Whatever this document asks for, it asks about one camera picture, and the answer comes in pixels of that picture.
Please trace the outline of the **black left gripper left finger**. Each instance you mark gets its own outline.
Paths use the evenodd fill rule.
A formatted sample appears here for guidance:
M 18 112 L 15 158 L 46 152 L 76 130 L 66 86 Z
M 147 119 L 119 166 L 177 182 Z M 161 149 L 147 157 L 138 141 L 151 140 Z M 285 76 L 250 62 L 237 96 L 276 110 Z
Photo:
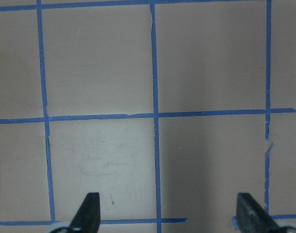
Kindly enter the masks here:
M 71 233 L 97 233 L 100 227 L 100 195 L 88 193 L 77 213 L 72 219 L 69 229 Z

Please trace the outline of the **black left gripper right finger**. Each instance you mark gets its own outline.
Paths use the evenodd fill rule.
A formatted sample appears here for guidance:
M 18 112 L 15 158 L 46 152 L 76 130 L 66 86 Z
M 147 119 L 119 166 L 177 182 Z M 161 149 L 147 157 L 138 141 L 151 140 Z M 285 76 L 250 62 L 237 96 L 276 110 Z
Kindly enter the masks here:
M 278 224 L 249 193 L 238 193 L 236 222 L 242 233 L 277 233 Z

